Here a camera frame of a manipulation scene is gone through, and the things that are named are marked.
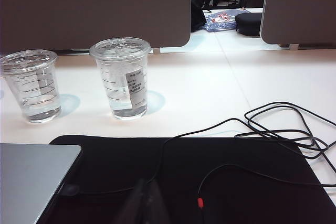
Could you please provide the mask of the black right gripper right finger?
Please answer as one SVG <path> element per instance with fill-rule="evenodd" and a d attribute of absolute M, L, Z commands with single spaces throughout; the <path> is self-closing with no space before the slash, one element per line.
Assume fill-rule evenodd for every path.
<path fill-rule="evenodd" d="M 149 185 L 146 200 L 147 223 L 171 223 L 170 216 L 164 203 L 160 188 L 156 181 Z"/>

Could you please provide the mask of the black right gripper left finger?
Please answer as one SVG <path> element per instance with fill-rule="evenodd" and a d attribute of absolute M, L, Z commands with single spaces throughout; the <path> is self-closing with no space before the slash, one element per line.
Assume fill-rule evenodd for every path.
<path fill-rule="evenodd" d="M 128 196 L 119 215 L 119 223 L 141 223 L 143 215 L 143 200 L 145 196 L 145 181 L 140 179 Z"/>

